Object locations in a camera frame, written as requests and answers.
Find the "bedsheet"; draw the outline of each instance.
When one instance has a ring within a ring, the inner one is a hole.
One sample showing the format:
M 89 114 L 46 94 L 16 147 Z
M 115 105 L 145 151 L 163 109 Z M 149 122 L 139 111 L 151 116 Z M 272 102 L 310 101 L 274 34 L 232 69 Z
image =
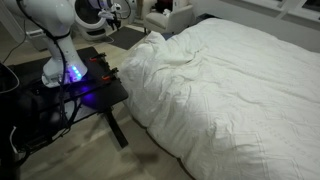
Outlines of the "bedsheet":
M 196 179 L 320 178 L 320 55 L 209 19 L 120 67 L 134 118 Z

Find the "floor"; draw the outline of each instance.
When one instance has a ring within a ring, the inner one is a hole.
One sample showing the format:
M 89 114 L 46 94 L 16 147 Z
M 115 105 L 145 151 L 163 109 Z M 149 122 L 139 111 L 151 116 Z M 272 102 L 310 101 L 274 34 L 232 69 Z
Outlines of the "floor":
M 143 31 L 141 27 L 128 27 Z M 2 61 L 16 42 L 1 24 L 0 35 Z M 74 36 L 77 49 L 93 46 L 98 52 L 105 52 L 111 67 L 119 66 L 144 41 L 142 39 L 126 51 L 108 43 L 87 42 L 78 33 L 74 33 Z M 18 64 L 47 56 L 47 51 L 38 52 L 30 43 L 24 43 L 14 51 L 6 64 Z M 129 141 L 128 147 L 121 149 L 104 117 L 94 115 L 74 125 L 72 131 L 62 139 L 32 155 L 21 168 L 21 179 L 192 179 L 176 158 L 153 142 L 122 103 L 114 107 L 114 116 Z

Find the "black table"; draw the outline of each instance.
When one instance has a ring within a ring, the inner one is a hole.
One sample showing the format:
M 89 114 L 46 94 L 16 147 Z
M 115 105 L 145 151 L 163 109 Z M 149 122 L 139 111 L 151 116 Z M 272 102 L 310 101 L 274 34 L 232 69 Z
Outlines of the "black table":
M 73 123 L 79 122 L 95 113 L 103 113 L 120 146 L 122 148 L 127 146 L 128 142 L 112 115 L 112 106 L 128 97 L 126 90 L 121 85 L 120 79 L 113 76 L 115 70 L 110 70 L 104 58 L 99 57 L 94 62 L 90 60 L 91 57 L 98 55 L 93 47 L 81 49 L 78 51 L 78 54 L 87 66 L 88 72 L 83 77 L 82 82 L 65 85 L 66 93 L 64 103 L 67 113 L 66 116 L 70 118 L 74 107 L 80 103 L 81 108 L 79 108 Z M 0 110 L 2 114 L 7 114 L 5 115 L 5 118 L 7 118 L 5 119 L 6 121 L 10 121 L 10 118 L 19 117 L 19 119 L 12 119 L 12 121 L 18 125 L 20 123 L 21 127 L 23 127 L 23 125 L 30 126 L 29 129 L 32 133 L 26 132 L 26 130 L 19 131 L 19 128 L 17 128 L 17 134 L 27 134 L 23 137 L 23 141 L 28 146 L 34 147 L 31 153 L 49 145 L 52 142 L 50 142 L 50 138 L 62 130 L 59 117 L 57 119 L 57 117 L 54 116 L 59 111 L 59 87 L 46 88 L 43 87 L 40 81 L 43 65 L 48 59 L 49 58 L 44 58 L 10 67 L 19 77 L 21 84 L 21 88 L 17 92 L 14 92 L 12 97 L 9 97 L 9 100 L 13 98 L 16 101 L 13 101 L 16 103 L 13 106 L 14 108 L 17 106 L 19 113 L 18 115 L 10 114 L 10 108 L 12 109 L 12 106 L 5 106 L 4 104 L 2 106 L 4 108 Z M 37 115 L 36 122 L 34 120 L 34 114 Z M 4 129 L 4 126 L 1 127 L 2 136 L 12 131 L 10 125 L 11 124 L 7 126 L 9 127 L 8 129 Z M 4 136 L 1 138 L 1 141 L 4 142 L 7 139 L 8 138 Z M 14 159 L 12 156 L 13 151 L 8 142 L 3 142 L 1 142 L 1 165 L 10 166 Z

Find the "white comforter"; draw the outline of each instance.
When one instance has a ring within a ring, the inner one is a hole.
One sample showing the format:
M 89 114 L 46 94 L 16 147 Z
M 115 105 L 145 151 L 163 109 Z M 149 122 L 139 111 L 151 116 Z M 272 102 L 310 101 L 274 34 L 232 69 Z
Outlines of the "white comforter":
M 123 63 L 133 116 L 196 179 L 320 179 L 320 55 L 211 19 Z

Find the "window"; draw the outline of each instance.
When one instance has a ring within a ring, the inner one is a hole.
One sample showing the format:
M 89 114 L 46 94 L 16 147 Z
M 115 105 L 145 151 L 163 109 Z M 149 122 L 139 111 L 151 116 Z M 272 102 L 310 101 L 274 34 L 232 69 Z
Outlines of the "window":
M 300 0 L 297 7 L 289 10 L 288 13 L 312 21 L 320 22 L 320 0 Z
M 274 9 L 274 10 L 281 10 L 282 1 L 283 0 L 243 0 L 248 3 L 256 4 L 259 6 L 263 6 L 266 8 Z
M 320 12 L 320 0 L 307 0 L 302 8 Z
M 242 0 L 266 8 L 291 14 L 308 20 L 320 22 L 320 0 Z

